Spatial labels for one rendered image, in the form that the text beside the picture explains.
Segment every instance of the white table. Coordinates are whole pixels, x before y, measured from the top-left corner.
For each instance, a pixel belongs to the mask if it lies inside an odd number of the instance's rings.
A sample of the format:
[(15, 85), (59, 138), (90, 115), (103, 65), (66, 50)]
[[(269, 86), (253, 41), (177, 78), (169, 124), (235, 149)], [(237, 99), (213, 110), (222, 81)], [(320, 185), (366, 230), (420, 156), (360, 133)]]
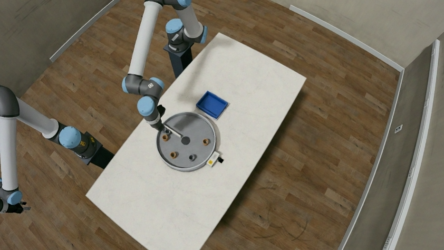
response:
[[(209, 90), (229, 105), (215, 124), (223, 163), (194, 172), (168, 167), (157, 131), (142, 121), (96, 180), (87, 197), (149, 250), (198, 250), (244, 185), (305, 77), (223, 34), (217, 36), (160, 100), (163, 120), (196, 112)], [(132, 207), (124, 211), (123, 206)]]

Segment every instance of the wooden floor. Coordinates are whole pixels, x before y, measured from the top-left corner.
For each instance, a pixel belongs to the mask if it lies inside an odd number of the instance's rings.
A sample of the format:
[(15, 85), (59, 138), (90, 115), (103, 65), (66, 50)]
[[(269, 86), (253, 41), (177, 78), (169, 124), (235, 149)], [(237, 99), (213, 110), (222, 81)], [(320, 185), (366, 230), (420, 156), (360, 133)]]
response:
[[(193, 6), (209, 28), (207, 42), (223, 33), (307, 77), (203, 250), (335, 250), (375, 161), (399, 73), (267, 0), (194, 0)], [(143, 1), (121, 0), (22, 99), (117, 152), (142, 120), (139, 96), (121, 90), (142, 13)], [(145, 78), (159, 77), (167, 87), (174, 75), (162, 48), (172, 18), (173, 9), (164, 7), (145, 69)], [(193, 55), (203, 48), (194, 45)], [(18, 168), (32, 209), (0, 216), (0, 249), (144, 249), (85, 197), (102, 170), (22, 123)]]

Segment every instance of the baseboard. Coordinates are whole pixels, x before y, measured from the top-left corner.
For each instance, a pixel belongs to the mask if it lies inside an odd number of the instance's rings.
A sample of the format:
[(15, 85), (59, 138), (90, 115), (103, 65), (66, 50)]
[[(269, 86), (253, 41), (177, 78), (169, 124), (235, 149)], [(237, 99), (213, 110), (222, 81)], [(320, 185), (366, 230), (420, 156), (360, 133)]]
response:
[(101, 9), (93, 18), (91, 18), (84, 26), (82, 26), (73, 36), (71, 36), (65, 44), (62, 45), (54, 55), (49, 58), (52, 62), (55, 62), (56, 59), (77, 39), (80, 35), (83, 34), (91, 25), (93, 25), (101, 16), (103, 16), (108, 10), (111, 9), (116, 3), (120, 0), (112, 0), (109, 4), (107, 4), (103, 9)]
[(296, 12), (297, 14), (323, 26), (324, 28), (327, 28), (333, 32), (335, 32), (336, 34), (340, 35), (341, 37), (347, 39), (348, 41), (350, 41), (351, 43), (357, 45), (358, 47), (362, 48), (363, 50), (367, 51), (368, 53), (372, 54), (373, 56), (377, 57), (378, 59), (380, 59), (381, 61), (387, 63), (389, 66), (393, 67), (394, 69), (396, 69), (397, 71), (401, 72), (404, 70), (403, 67), (401, 67), (399, 64), (397, 64), (396, 62), (390, 60), (388, 57), (384, 56), (383, 54), (377, 52), (375, 49), (371, 48), (370, 46), (368, 46), (367, 44), (359, 41), (358, 39), (352, 37), (351, 35), (343, 32), (342, 30), (334, 27), (333, 25), (311, 15), (308, 12), (305, 12), (293, 5), (290, 5), (290, 10)]
[(347, 231), (345, 232), (345, 235), (342, 238), (342, 241), (338, 247), (338, 250), (344, 249), (345, 244), (347, 243), (347, 241), (350, 237), (350, 234), (351, 234), (353, 228), (355, 227), (357, 218), (359, 217), (359, 214), (361, 213), (364, 202), (366, 201), (366, 198), (367, 198), (368, 192), (370, 191), (370, 187), (372, 185), (373, 179), (375, 178), (375, 174), (378, 169), (379, 162), (381, 161), (381, 156), (382, 156), (382, 153), (384, 151), (384, 147), (387, 142), (388, 133), (390, 132), (390, 128), (392, 125), (393, 115), (395, 114), (396, 104), (398, 103), (398, 97), (399, 97), (399, 92), (401, 90), (403, 78), (404, 78), (404, 70), (402, 70), (399, 75), (399, 80), (398, 80), (398, 85), (396, 87), (395, 97), (393, 98), (392, 109), (390, 110), (390, 115), (387, 120), (386, 130), (384, 131), (384, 136), (382, 137), (381, 145), (379, 146), (379, 151), (378, 151), (378, 154), (376, 155), (375, 163), (373, 164), (373, 168), (370, 173), (370, 176), (368, 177), (366, 187), (365, 187), (364, 192), (362, 193), (361, 199), (359, 200), (359, 203), (356, 207), (355, 214), (353, 215), (353, 218), (351, 219), (351, 222), (348, 225)]
[(421, 163), (424, 156), (425, 144), (427, 142), (427, 135), (430, 126), (430, 119), (432, 116), (436, 75), (438, 71), (439, 44), (439, 40), (435, 40), (435, 42), (433, 43), (427, 93), (425, 96), (421, 126), (419, 127), (418, 140), (416, 141), (415, 152), (413, 154), (413, 160), (410, 165), (410, 171), (404, 186), (404, 191), (401, 196), (401, 201), (399, 202), (395, 219), (393, 220), (392, 227), (390, 229), (390, 232), (388, 233), (386, 245), (383, 248), (384, 250), (394, 250), (396, 248), (399, 236), (401, 235), (402, 227), (407, 217), (410, 202), (412, 201), (413, 192), (415, 191), (419, 171), (421, 169)]

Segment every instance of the gray wall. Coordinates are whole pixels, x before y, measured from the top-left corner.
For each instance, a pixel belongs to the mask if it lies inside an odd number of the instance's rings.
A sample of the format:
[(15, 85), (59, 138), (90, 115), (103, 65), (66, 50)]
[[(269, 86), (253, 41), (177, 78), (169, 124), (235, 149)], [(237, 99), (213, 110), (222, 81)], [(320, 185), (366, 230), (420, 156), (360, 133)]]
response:
[(444, 32), (442, 0), (272, 0), (343, 30), (402, 67)]
[(444, 34), (430, 120), (415, 192), (396, 249), (444, 249)]
[[(431, 54), (430, 45), (404, 70), (386, 145), (367, 199), (345, 246), (346, 250), (375, 250), (384, 247), (415, 151)], [(395, 128), (401, 124), (402, 130), (395, 134)]]
[(110, 0), (0, 0), (0, 85), (22, 96)]

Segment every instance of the circular platform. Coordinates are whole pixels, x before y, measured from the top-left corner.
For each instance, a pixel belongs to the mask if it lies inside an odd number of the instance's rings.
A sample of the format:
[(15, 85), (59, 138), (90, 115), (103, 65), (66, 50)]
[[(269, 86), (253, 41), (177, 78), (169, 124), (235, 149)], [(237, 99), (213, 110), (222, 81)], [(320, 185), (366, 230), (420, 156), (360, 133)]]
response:
[(185, 112), (168, 118), (157, 133), (157, 150), (163, 161), (178, 171), (190, 172), (205, 166), (216, 148), (213, 125), (202, 115)]

